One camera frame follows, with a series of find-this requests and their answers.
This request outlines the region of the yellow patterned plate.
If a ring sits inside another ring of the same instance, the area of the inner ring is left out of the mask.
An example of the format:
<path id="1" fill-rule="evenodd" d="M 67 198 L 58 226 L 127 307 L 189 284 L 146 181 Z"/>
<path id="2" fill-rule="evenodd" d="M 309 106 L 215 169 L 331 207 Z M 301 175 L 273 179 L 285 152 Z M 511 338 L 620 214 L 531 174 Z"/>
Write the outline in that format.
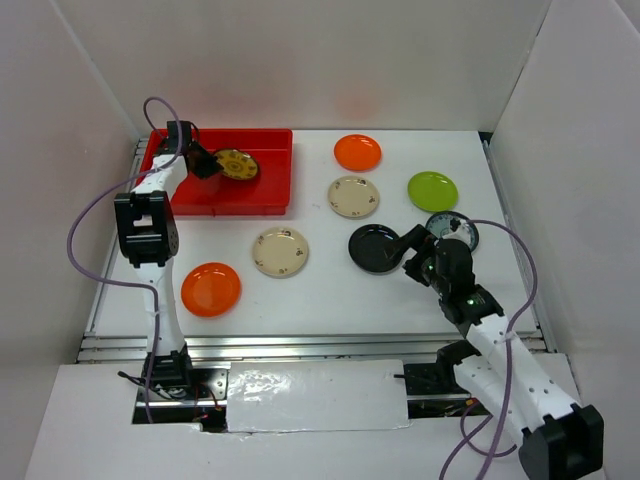
<path id="1" fill-rule="evenodd" d="M 248 181 L 259 173 L 259 164 L 249 153 L 226 148 L 213 152 L 217 162 L 222 166 L 224 176 L 233 180 Z"/>

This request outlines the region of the black plate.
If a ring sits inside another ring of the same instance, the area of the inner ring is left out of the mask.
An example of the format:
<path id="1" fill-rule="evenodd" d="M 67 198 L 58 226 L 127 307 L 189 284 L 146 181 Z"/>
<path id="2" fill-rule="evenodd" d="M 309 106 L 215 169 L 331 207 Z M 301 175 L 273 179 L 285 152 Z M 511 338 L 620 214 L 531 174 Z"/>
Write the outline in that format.
<path id="1" fill-rule="evenodd" d="M 394 270 L 401 258 L 391 258 L 385 247 L 399 238 L 390 227 L 382 224 L 367 224 L 357 228 L 348 241 L 348 252 L 352 261 L 370 274 L 386 274 Z"/>

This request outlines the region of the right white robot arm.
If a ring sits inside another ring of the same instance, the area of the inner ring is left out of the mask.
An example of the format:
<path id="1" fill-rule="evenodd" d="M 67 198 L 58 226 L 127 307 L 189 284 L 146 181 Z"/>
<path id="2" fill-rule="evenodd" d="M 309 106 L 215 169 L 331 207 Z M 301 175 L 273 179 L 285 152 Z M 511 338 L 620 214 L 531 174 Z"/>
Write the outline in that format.
<path id="1" fill-rule="evenodd" d="M 455 235 L 437 238 L 418 225 L 388 244 L 385 254 L 397 260 L 408 250 L 415 254 L 403 265 L 406 275 L 438 294 L 444 317 L 462 336 L 439 352 L 438 385 L 468 391 L 497 422 L 478 476 L 488 473 L 504 434 L 530 479 L 580 479 L 600 470 L 603 417 L 541 367 L 517 335 L 516 319 L 506 317 L 477 283 L 470 247 Z"/>

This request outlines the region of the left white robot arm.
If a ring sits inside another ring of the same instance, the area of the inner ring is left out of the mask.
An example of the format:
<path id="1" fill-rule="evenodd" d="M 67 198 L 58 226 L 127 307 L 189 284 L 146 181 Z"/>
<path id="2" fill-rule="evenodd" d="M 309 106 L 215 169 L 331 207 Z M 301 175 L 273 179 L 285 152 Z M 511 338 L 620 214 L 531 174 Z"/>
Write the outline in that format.
<path id="1" fill-rule="evenodd" d="M 120 251 L 144 286 L 149 320 L 141 384 L 176 399 L 195 395 L 198 376 L 177 319 L 172 274 L 179 234 L 170 200 L 188 176 L 209 179 L 221 170 L 216 157 L 199 144 L 192 122 L 169 121 L 151 169 L 130 192 L 114 199 Z"/>

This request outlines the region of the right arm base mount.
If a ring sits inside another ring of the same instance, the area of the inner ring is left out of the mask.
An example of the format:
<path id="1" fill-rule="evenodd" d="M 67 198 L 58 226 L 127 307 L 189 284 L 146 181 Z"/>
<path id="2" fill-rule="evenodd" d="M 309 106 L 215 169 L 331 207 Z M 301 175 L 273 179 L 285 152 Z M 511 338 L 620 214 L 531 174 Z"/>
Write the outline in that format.
<path id="1" fill-rule="evenodd" d="M 439 349 L 431 363 L 408 363 L 393 378 L 404 383 L 410 419 L 460 417 L 472 404 L 471 395 L 454 378 L 454 367 L 479 352 L 467 341 Z"/>

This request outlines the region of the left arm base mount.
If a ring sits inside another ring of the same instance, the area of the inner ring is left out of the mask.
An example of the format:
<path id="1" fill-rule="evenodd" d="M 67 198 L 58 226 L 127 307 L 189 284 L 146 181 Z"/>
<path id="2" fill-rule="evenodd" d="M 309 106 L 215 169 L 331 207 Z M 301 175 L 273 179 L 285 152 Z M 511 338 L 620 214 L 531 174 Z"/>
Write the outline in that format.
<path id="1" fill-rule="evenodd" d="M 185 353 L 147 358 L 142 372 L 118 376 L 137 388 L 132 422 L 135 424 L 193 423 L 204 431 L 227 430 L 227 368 L 196 368 Z"/>

